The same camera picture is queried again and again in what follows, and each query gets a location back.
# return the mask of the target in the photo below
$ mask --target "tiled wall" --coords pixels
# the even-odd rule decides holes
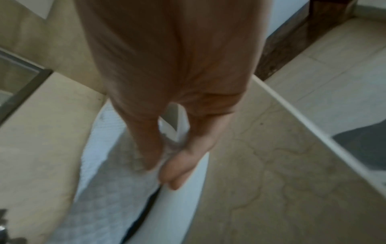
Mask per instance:
[[[0,47],[104,93],[72,0],[55,1],[46,20],[0,0]]]

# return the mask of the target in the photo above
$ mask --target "brown marble threshold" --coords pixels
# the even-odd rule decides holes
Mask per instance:
[[[352,16],[357,0],[311,0],[267,38],[255,75],[262,81]]]

